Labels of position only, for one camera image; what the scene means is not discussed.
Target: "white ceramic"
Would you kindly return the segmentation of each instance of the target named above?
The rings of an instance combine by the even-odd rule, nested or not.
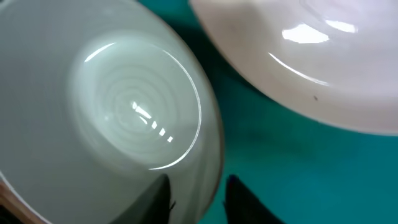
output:
[[[398,134],[398,5],[389,0],[192,0],[232,66],[280,104]]]
[[[0,3],[0,176],[48,223],[109,223],[159,175],[195,223],[222,167],[211,86],[128,0]]]

